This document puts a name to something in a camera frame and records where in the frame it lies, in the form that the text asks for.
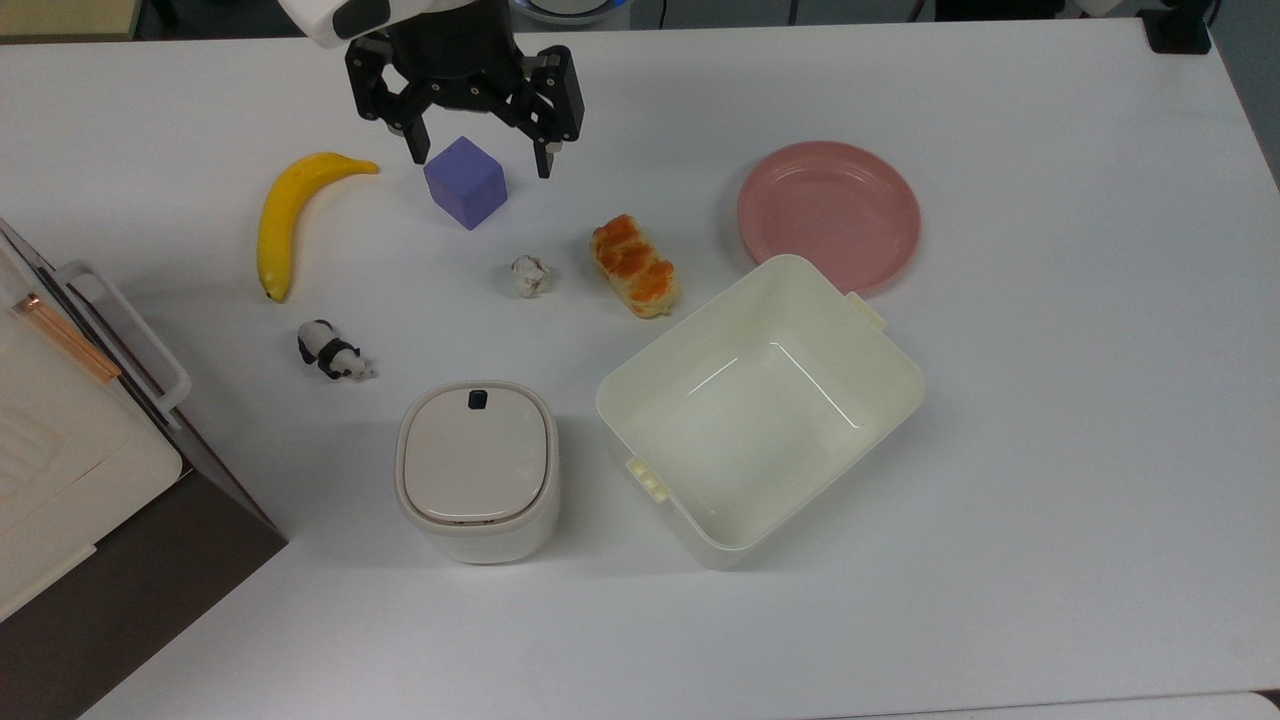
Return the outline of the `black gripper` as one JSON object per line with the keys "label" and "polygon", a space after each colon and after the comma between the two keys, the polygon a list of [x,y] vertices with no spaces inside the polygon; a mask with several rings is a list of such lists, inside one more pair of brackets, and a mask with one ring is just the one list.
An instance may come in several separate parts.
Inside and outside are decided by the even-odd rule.
{"label": "black gripper", "polygon": [[[556,154],[580,138],[585,101],[573,55],[564,45],[524,55],[507,1],[471,1],[420,13],[387,27],[388,38],[356,38],[346,69],[357,113],[406,141],[422,165],[430,137],[422,118],[433,104],[449,109],[503,108],[502,120],[532,143],[538,177],[550,178]],[[388,64],[407,85],[388,86]]]}

